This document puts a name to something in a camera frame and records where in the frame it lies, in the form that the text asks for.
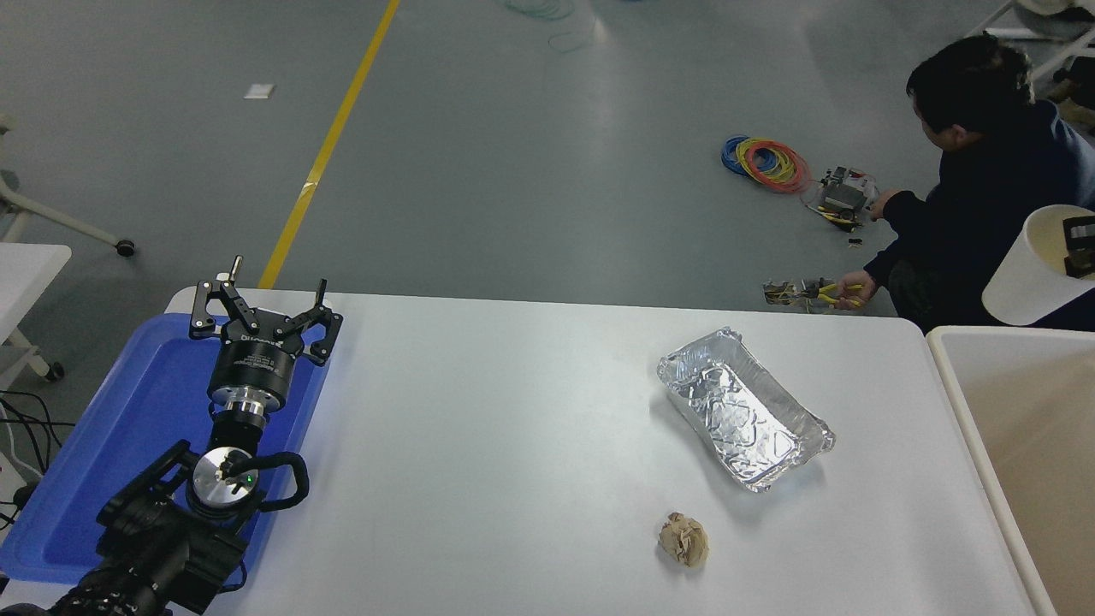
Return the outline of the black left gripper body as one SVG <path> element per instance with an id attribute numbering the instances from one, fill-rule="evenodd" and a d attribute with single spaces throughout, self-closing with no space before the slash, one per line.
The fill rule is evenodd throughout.
<path id="1" fill-rule="evenodd" d="M 284 341 L 258 336 L 220 336 L 219 353 L 208 386 L 208 397 L 226 406 L 241 391 L 257 394 L 267 409 L 284 408 L 293 380 L 293 367 L 304 351 L 304 336 L 293 333 Z"/>

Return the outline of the person's left hand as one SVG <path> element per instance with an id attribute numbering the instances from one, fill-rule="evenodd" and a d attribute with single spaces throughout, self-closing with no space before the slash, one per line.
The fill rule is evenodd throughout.
<path id="1" fill-rule="evenodd" d="M 844 274 L 835 284 L 835 307 L 840 311 L 860 311 L 868 305 L 877 291 L 879 284 L 867 270 Z"/>

